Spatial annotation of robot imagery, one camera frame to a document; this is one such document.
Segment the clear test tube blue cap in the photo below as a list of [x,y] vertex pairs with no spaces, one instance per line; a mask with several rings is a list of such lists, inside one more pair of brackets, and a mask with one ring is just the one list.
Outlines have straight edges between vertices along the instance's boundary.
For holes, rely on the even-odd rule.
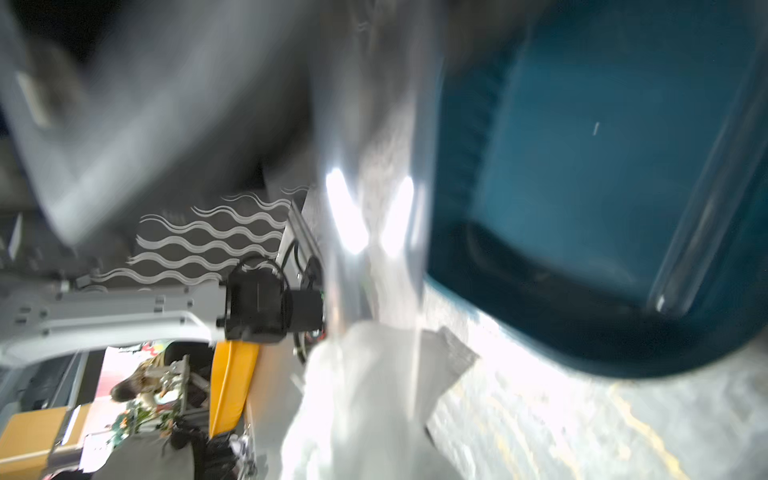
[[419,317],[443,58],[434,1],[324,1],[310,73],[329,330]]
[[676,227],[646,308],[687,314],[767,150],[767,64],[755,62]]

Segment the white wipe cloth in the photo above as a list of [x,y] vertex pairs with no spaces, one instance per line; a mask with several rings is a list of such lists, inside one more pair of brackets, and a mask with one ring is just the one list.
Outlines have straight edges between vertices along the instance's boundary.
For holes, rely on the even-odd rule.
[[449,329],[360,322],[310,354],[283,479],[458,479],[427,422],[475,363]]

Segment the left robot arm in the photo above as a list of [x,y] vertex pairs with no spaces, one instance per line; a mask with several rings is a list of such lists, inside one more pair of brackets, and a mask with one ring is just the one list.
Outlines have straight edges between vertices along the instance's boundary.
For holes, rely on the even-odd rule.
[[1,362],[216,342],[310,188],[317,1],[1,5]]

